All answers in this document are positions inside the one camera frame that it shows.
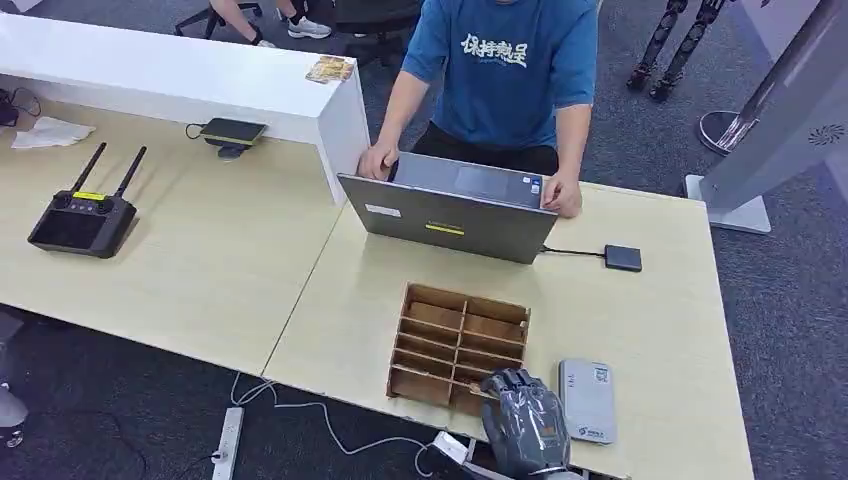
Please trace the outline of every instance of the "robot leg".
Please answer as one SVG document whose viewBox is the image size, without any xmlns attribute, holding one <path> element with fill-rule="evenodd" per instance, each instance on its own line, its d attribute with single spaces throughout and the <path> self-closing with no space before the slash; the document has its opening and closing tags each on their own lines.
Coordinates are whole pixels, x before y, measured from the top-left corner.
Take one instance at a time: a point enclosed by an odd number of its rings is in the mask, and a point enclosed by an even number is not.
<svg viewBox="0 0 848 480">
<path fill-rule="evenodd" d="M 718 12 L 725 3 L 726 0 L 702 0 L 701 8 L 698 10 L 697 17 L 695 17 L 695 23 L 692 24 L 692 28 L 686 34 L 686 38 L 683 39 L 677 52 L 675 52 L 674 58 L 671 59 L 671 63 L 668 66 L 668 70 L 665 71 L 663 77 L 651 88 L 651 98 L 658 102 L 664 102 L 668 98 L 671 91 L 674 90 L 674 86 L 683 78 L 683 67 L 686 65 L 692 52 L 695 51 L 695 47 L 701 42 L 701 38 L 704 37 L 707 27 L 715 22 Z"/>
<path fill-rule="evenodd" d="M 689 0 L 669 0 L 665 7 L 665 13 L 660 19 L 657 29 L 654 30 L 654 35 L 651 41 L 648 42 L 648 48 L 645 50 L 645 55 L 642 61 L 639 62 L 630 74 L 630 79 L 627 80 L 627 88 L 633 91 L 642 90 L 645 86 L 645 81 L 651 76 L 654 69 L 654 64 L 657 61 L 657 56 L 662 51 L 671 29 L 677 23 L 677 17 L 689 5 Z"/>
<path fill-rule="evenodd" d="M 28 414 L 24 403 L 9 392 L 9 385 L 0 385 L 0 446 L 15 448 L 21 444 Z"/>
</svg>

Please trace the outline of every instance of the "yellow sticker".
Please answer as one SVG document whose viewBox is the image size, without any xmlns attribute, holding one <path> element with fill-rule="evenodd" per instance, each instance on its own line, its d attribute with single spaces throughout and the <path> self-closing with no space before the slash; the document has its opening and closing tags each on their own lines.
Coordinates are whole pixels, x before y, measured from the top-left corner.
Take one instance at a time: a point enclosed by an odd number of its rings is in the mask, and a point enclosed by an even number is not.
<svg viewBox="0 0 848 480">
<path fill-rule="evenodd" d="M 103 195 L 102 193 L 74 192 L 74 198 L 84 198 L 86 200 L 105 200 L 106 195 Z"/>
<path fill-rule="evenodd" d="M 427 225 L 424 225 L 424 226 L 427 227 L 430 230 L 436 230 L 436 231 L 439 231 L 439 232 L 452 233 L 454 235 L 465 235 L 465 232 L 463 232 L 462 230 L 457 230 L 456 228 L 447 228 L 447 227 L 442 227 L 442 226 L 439 226 L 439 225 L 432 225 L 432 224 L 429 224 L 429 223 Z"/>
</svg>

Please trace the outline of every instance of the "black cable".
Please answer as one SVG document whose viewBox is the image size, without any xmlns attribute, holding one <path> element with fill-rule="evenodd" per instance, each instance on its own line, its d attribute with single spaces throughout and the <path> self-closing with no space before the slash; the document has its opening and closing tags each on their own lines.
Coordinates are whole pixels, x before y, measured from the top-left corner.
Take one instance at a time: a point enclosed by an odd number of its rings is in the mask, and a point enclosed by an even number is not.
<svg viewBox="0 0 848 480">
<path fill-rule="evenodd" d="M 15 105 L 15 97 L 17 97 L 18 92 L 20 92 L 20 91 L 24 91 L 26 93 L 29 93 L 32 96 L 32 101 L 35 102 L 35 106 L 38 107 L 38 110 L 35 113 L 25 109 L 24 107 L 20 107 L 18 105 Z M 41 102 L 38 101 L 38 97 L 36 97 L 35 94 L 32 93 L 32 90 L 30 90 L 28 88 L 18 87 L 16 89 L 14 89 L 12 91 L 12 96 L 9 97 L 9 104 L 12 105 L 12 107 L 26 113 L 27 115 L 29 115 L 31 117 L 38 117 L 38 116 L 41 115 Z"/>
<path fill-rule="evenodd" d="M 203 129 L 203 127 L 205 127 L 205 126 L 206 126 L 205 123 L 189 123 L 188 125 L 186 125 L 186 137 L 188 137 L 189 140 L 196 140 L 196 139 L 200 138 L 200 132 L 198 132 L 197 135 L 192 137 L 191 135 L 188 134 L 188 129 L 189 129 L 189 127 L 200 127 L 201 129 Z"/>
<path fill-rule="evenodd" d="M 542 245 L 542 250 L 541 250 L 541 252 L 542 252 L 542 253 L 549 253 L 549 252 L 550 252 L 550 253 L 566 253 L 566 254 L 569 254 L 569 255 L 589 255 L 589 256 L 592 256 L 592 257 L 607 258 L 607 256 L 606 256 L 605 254 L 603 254 L 603 253 L 598 253 L 598 252 L 580 252 L 580 251 L 577 251 L 577 250 L 560 250 L 560 249 L 558 249 L 558 248 L 551 248 L 551 247 L 549 247 L 549 246 L 547 246 L 547 245 Z"/>
<path fill-rule="evenodd" d="M 141 453 L 141 450 L 136 448 L 135 445 L 130 443 L 130 441 L 127 440 L 126 437 L 124 437 L 124 429 L 123 429 L 123 426 L 121 425 L 121 421 L 118 419 L 117 415 L 115 415 L 114 413 L 104 412 L 104 411 L 101 411 L 101 410 L 63 410 L 63 411 L 59 411 L 59 412 L 30 412 L 30 415 L 32 415 L 32 416 L 43 415 L 43 416 L 48 416 L 48 417 L 49 416 L 61 417 L 61 416 L 64 416 L 64 415 L 102 415 L 104 417 L 108 417 L 110 420 L 112 420 L 112 423 L 115 425 L 115 431 L 117 433 L 117 439 L 120 440 L 121 443 L 123 443 L 125 447 L 127 447 L 127 450 L 131 451 L 133 454 L 135 454 L 138 457 L 139 460 L 141 460 L 141 474 L 138 476 L 138 480 L 142 480 L 143 478 L 145 478 L 147 476 L 147 471 L 148 471 L 147 457 L 145 457 L 144 454 Z"/>
<path fill-rule="evenodd" d="M 202 462 L 204 460 L 209 460 L 210 458 L 213 458 L 213 457 L 215 457 L 215 455 L 204 455 L 204 456 L 198 458 L 197 460 L 188 464 L 188 466 L 186 468 L 184 468 L 183 471 L 176 474 L 171 480 L 180 480 L 181 478 L 184 478 L 185 475 L 188 472 L 190 472 L 192 469 L 194 469 L 194 467 L 198 466 L 200 464 L 200 462 Z"/>
</svg>

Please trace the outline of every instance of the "laptop lid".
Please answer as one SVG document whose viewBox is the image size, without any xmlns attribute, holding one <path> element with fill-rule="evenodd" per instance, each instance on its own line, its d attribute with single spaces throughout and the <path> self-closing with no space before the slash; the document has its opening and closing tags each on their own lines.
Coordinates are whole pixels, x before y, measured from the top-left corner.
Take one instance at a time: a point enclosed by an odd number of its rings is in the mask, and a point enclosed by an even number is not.
<svg viewBox="0 0 848 480">
<path fill-rule="evenodd" d="M 557 219 L 532 209 L 339 174 L 370 233 L 530 264 Z"/>
</svg>

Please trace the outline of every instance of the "controller screen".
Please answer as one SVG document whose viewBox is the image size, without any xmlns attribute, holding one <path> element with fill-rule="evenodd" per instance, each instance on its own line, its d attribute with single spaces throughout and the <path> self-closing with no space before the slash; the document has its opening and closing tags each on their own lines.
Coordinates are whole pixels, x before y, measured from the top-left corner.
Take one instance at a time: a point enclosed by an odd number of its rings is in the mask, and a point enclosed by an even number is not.
<svg viewBox="0 0 848 480">
<path fill-rule="evenodd" d="M 34 243 L 91 248 L 106 217 L 51 210 L 32 237 Z"/>
</svg>

